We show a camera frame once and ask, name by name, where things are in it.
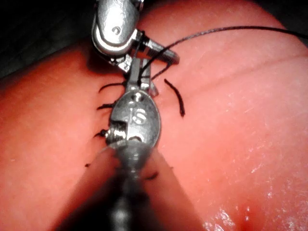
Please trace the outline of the left arm needle driver jaw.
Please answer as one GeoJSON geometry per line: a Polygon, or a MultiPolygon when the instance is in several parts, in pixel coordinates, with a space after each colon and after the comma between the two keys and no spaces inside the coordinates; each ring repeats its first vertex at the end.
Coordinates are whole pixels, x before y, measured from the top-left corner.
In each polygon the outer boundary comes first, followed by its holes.
{"type": "Polygon", "coordinates": [[[150,76],[141,76],[140,82],[140,89],[142,91],[148,93],[150,96],[158,96],[158,89],[152,82],[150,76]]]}
{"type": "Polygon", "coordinates": [[[141,60],[139,58],[134,59],[127,78],[126,91],[134,91],[139,89],[140,68],[141,60]]]}

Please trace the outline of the left arm needle driver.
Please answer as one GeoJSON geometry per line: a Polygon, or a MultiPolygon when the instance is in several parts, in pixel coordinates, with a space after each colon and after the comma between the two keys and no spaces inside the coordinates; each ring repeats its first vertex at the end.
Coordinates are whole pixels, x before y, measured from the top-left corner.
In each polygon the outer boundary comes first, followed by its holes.
{"type": "Polygon", "coordinates": [[[128,91],[112,109],[106,144],[137,139],[154,147],[160,131],[160,114],[152,97],[142,90],[128,91]]]}

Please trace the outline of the right arm needle driver jaw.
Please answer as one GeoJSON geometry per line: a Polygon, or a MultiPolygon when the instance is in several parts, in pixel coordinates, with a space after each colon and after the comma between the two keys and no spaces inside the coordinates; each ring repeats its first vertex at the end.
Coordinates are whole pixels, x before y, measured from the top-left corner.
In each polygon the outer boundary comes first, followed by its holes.
{"type": "Polygon", "coordinates": [[[166,49],[161,44],[147,36],[144,37],[143,45],[143,53],[148,57],[158,59],[167,64],[178,64],[180,62],[180,57],[176,52],[166,49]]]}
{"type": "Polygon", "coordinates": [[[122,56],[120,58],[110,58],[109,63],[113,66],[116,66],[123,73],[129,73],[132,64],[132,57],[122,56]]]}

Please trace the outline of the right arm needle driver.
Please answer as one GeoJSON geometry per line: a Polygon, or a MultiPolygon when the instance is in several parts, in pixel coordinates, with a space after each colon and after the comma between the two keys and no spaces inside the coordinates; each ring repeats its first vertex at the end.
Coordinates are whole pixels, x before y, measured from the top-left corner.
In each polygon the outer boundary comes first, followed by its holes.
{"type": "Polygon", "coordinates": [[[92,43],[108,57],[120,57],[132,47],[142,0],[98,0],[92,26],[92,43]]]}

